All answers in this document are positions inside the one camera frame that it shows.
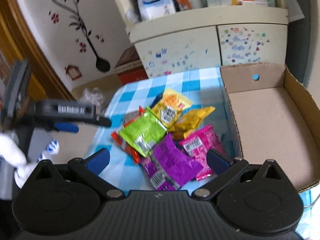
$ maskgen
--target orange box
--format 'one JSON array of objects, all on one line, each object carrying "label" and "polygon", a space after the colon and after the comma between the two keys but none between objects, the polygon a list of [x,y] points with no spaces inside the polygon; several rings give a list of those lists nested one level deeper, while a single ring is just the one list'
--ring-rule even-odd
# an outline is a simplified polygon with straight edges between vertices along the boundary
[{"label": "orange box", "polygon": [[115,66],[120,82],[125,85],[143,79],[148,79],[143,64],[134,46],[126,49]]}]

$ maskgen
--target blue and white checkered tablecloth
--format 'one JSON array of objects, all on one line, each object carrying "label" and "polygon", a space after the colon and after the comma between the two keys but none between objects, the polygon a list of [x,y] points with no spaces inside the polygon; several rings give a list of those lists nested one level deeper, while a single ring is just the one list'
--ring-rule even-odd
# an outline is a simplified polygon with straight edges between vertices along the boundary
[{"label": "blue and white checkered tablecloth", "polygon": [[[231,157],[234,157],[233,142],[231,141],[222,95],[223,85],[219,68],[186,71],[130,83],[115,93],[105,113],[105,116],[111,119],[112,126],[109,129],[98,129],[85,156],[88,157],[101,148],[107,148],[110,151],[110,164],[103,170],[100,177],[126,193],[130,190],[153,190],[153,187],[144,169],[140,165],[133,164],[132,158],[119,148],[110,134],[121,127],[125,114],[136,111],[139,106],[150,106],[155,97],[166,88],[172,88],[181,92],[192,100],[193,106],[190,109],[207,106],[214,106],[216,108],[204,120],[202,126],[211,124],[219,136],[225,151]],[[210,179],[212,178],[201,182],[191,181],[182,189],[186,189],[191,193]],[[320,185],[300,194],[300,196],[304,205],[308,206],[319,193]],[[316,228],[313,225],[320,222],[320,210],[316,213],[312,212],[315,208],[320,208],[319,203],[313,209],[307,209],[303,214],[297,231],[304,237],[312,235],[312,228]]]}]

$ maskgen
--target cardboard box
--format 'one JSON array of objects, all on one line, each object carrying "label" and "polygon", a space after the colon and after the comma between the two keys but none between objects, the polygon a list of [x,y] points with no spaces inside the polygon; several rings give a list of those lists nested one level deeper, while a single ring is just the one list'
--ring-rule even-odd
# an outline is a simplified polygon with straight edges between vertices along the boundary
[{"label": "cardboard box", "polygon": [[115,70],[123,85],[148,78],[134,46],[122,53]]},{"label": "cardboard box", "polygon": [[320,110],[286,65],[243,64],[220,71],[236,155],[252,164],[275,159],[298,192],[318,185]]}]

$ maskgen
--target light yellow snack bag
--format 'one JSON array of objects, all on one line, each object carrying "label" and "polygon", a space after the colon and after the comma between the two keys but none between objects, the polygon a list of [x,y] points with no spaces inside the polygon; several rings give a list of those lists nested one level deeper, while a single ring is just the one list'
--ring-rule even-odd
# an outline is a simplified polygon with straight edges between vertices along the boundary
[{"label": "light yellow snack bag", "polygon": [[200,109],[192,109],[172,126],[169,132],[172,132],[172,138],[175,140],[182,140],[193,133],[201,124],[204,118],[211,114],[215,107],[209,106]]},{"label": "light yellow snack bag", "polygon": [[192,106],[192,101],[173,89],[166,89],[162,99],[152,108],[165,127],[171,127],[178,120],[182,111]]}]

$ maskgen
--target ribbed black surface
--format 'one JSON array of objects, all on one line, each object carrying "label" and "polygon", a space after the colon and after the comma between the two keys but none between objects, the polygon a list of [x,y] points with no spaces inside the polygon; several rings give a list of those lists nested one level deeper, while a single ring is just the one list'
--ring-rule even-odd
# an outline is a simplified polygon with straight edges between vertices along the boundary
[{"label": "ribbed black surface", "polygon": [[39,236],[22,232],[17,240],[298,240],[287,236],[251,236],[225,223],[209,202],[196,201],[186,191],[133,191],[124,200],[104,205],[86,227],[62,236]]}]

